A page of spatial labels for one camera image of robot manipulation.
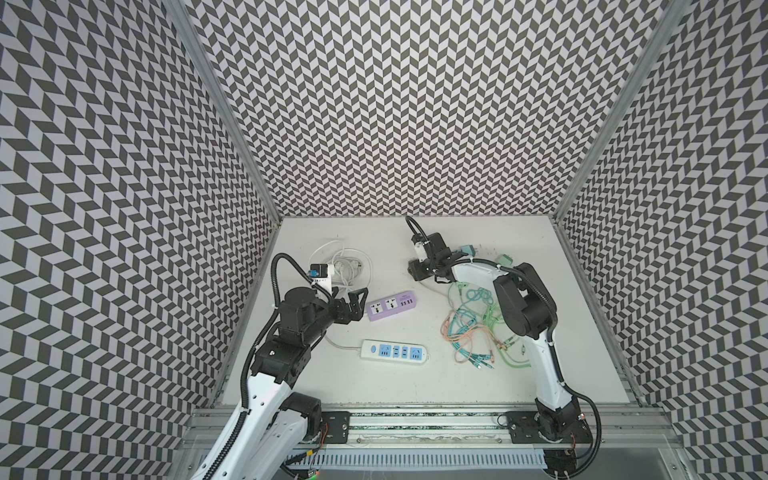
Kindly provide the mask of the purple power strip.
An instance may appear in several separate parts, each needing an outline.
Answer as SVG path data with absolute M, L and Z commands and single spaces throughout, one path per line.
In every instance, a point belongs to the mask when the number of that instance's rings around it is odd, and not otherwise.
M 373 300 L 366 305 L 366 315 L 371 322 L 402 314 L 416 307 L 416 296 L 412 290 L 386 298 Z

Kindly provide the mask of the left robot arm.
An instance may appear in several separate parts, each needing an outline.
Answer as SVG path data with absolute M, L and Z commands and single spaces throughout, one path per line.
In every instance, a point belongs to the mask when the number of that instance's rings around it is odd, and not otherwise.
M 294 450 L 304 442 L 324 442 L 322 403 L 294 387 L 327 330 L 362 319 L 369 291 L 340 297 L 328 266 L 303 268 L 287 253 L 273 257 L 269 276 L 274 309 L 246 356 L 239 402 L 194 471 L 195 479 L 319 475 L 312 467 L 295 469 L 301 459 Z

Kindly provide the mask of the white blue power strip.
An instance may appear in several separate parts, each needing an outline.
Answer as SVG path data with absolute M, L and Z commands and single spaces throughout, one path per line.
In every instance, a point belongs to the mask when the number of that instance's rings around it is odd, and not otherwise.
M 423 365 L 428 360 L 428 351 L 420 344 L 366 339 L 361 344 L 359 356 L 368 361 Z

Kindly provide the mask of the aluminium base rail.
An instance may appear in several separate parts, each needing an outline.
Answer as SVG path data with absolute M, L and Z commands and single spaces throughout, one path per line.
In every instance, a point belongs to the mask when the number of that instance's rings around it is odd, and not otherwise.
M 504 413 L 527 411 L 528 404 L 448 406 L 340 406 L 348 411 L 347 443 L 352 447 L 495 447 L 511 444 Z M 598 407 L 603 445 L 609 448 L 679 446 L 670 420 L 659 408 L 632 404 Z

